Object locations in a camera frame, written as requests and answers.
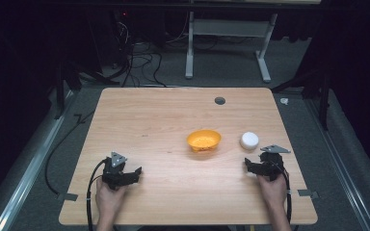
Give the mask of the orange plastic bowl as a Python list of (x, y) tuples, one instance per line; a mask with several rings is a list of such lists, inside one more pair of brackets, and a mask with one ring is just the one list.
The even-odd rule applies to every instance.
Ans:
[(188, 145), (196, 152), (213, 150), (221, 140), (221, 134), (214, 130), (197, 130), (186, 139)]

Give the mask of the grey tape strip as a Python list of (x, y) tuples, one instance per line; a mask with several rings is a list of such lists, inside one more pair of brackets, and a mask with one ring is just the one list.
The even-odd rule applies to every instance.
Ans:
[(309, 196), (311, 199), (316, 199), (319, 197), (319, 193), (312, 190), (298, 190), (299, 196)]

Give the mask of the aluminium floor rail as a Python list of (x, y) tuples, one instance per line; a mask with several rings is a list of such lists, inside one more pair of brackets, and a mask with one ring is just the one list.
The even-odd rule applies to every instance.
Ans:
[(50, 99), (53, 105), (49, 113), (29, 139), (0, 187), (0, 231), (9, 231), (13, 225), (65, 120), (63, 115), (57, 118), (54, 93)]
[(343, 191), (346, 194), (346, 197), (353, 208), (358, 223), (360, 224), (363, 231), (370, 231), (370, 213), (366, 208), (365, 201), (362, 198), (361, 193), (357, 188), (356, 184), (354, 183), (354, 180), (351, 177), (350, 172), (348, 171), (343, 160), (341, 159), (339, 152), (335, 144), (333, 143), (333, 140), (329, 132), (323, 127), (322, 123), (319, 121), (319, 113), (315, 103), (312, 100), (305, 100), (304, 103), (307, 110), (311, 114), (313, 120), (315, 121), (318, 130), (321, 133), (323, 141), (328, 148), (328, 153), (333, 168), (340, 181)]

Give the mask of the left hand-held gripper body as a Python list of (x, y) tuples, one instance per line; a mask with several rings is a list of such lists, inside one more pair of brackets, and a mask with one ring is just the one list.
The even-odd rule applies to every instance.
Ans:
[(122, 187), (121, 180), (124, 175), (127, 175), (123, 172), (126, 161), (127, 158), (117, 152), (112, 152), (111, 156), (105, 159), (102, 181), (106, 183), (111, 190)]

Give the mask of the white metal desk frame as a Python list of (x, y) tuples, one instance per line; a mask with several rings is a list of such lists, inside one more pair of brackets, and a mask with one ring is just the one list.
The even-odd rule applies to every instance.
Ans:
[(246, 37), (263, 39), (261, 49), (256, 50), (254, 55), (263, 82), (270, 83), (271, 76), (265, 61), (265, 55), (277, 19), (278, 15), (276, 13), (273, 13), (268, 21), (201, 19), (195, 18), (194, 13), (190, 12), (185, 78), (192, 79), (194, 76), (194, 36)]

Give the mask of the white round cup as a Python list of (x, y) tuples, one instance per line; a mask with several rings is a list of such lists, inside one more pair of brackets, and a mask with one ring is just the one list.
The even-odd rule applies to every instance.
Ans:
[(254, 150), (259, 144), (259, 138), (254, 132), (246, 132), (240, 139), (240, 145), (246, 150)]

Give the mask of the black metal stand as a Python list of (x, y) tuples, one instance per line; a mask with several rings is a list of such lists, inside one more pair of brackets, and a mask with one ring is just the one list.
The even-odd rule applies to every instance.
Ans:
[(67, 85), (72, 92), (79, 91), (82, 88), (78, 65), (75, 62), (60, 62), (55, 69), (55, 119), (59, 119), (66, 110), (65, 85)]
[(301, 95), (304, 99), (319, 98), (318, 118), (322, 128), (327, 130), (327, 113), (330, 106), (330, 75), (326, 71), (318, 69), (310, 70), (303, 75), (299, 75), (298, 77), (271, 88), (271, 92), (279, 93), (283, 90), (295, 87), (303, 87)]

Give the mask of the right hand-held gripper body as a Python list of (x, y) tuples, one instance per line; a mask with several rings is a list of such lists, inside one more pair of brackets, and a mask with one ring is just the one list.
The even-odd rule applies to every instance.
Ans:
[(290, 153), (290, 150), (272, 144), (261, 148), (259, 175), (268, 176), (274, 181), (285, 170), (281, 153)]

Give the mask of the person's right hand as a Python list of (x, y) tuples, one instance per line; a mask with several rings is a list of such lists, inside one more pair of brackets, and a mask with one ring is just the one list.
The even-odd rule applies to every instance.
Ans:
[(270, 210), (283, 210), (284, 201), (287, 196), (285, 179), (279, 175), (274, 181), (268, 180), (265, 176), (257, 176), (263, 198)]

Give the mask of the person's left hand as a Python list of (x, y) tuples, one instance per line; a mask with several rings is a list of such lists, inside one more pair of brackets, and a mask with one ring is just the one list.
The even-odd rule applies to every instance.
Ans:
[(96, 181), (95, 200), (99, 212), (99, 223), (114, 223), (126, 190), (126, 186), (111, 190), (101, 179)]

